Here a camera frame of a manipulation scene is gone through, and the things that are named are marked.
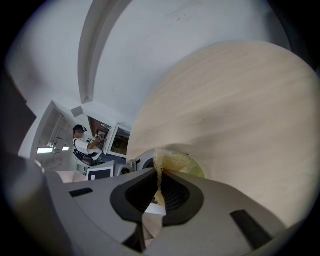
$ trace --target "light wood panel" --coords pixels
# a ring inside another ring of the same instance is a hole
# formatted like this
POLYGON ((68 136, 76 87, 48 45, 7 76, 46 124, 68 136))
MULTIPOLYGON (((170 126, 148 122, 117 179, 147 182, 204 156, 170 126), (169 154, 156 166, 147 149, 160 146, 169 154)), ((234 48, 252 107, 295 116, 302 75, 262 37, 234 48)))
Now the light wood panel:
POLYGON ((149 95, 127 159, 167 148, 190 154, 207 179, 229 184, 287 226, 319 184, 319 79, 265 42, 215 44, 182 60, 149 95))

